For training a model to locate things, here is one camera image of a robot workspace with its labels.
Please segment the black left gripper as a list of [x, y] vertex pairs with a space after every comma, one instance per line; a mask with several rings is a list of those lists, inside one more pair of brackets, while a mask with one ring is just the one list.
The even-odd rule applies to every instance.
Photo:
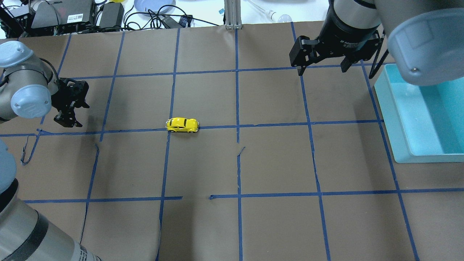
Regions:
[[68, 78], [57, 80], [58, 91], [53, 94], [53, 107], [58, 114], [54, 121], [65, 128], [83, 127], [83, 124], [76, 120], [75, 108], [89, 108], [86, 103], [89, 84], [87, 81], [78, 81]]

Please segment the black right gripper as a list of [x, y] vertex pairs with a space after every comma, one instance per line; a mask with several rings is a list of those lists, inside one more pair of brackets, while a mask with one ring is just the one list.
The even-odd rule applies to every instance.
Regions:
[[327, 58], [342, 57], [341, 70], [346, 72], [359, 61], [368, 61], [381, 49], [384, 36], [378, 30], [354, 29], [351, 34], [335, 24], [325, 24], [315, 39], [300, 35], [289, 53], [290, 65], [297, 68], [298, 76], [305, 69]]

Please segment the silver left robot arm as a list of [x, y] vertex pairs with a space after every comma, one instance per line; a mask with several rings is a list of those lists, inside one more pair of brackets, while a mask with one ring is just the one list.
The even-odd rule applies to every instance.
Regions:
[[[1, 123], [16, 117], [41, 118], [52, 108], [54, 121], [66, 128], [82, 127], [76, 108], [86, 103], [88, 83], [60, 78], [54, 66], [20, 41], [1, 44]], [[101, 258], [18, 198], [14, 156], [1, 141], [1, 260], [99, 261]]]

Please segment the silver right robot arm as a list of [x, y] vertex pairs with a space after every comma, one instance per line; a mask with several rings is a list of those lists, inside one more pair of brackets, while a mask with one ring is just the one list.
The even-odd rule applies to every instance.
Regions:
[[381, 48], [381, 25], [406, 82], [430, 86], [456, 80], [463, 77], [463, 15], [462, 0], [330, 0], [319, 36], [299, 36], [290, 64], [301, 76], [312, 64], [343, 57], [346, 72]]

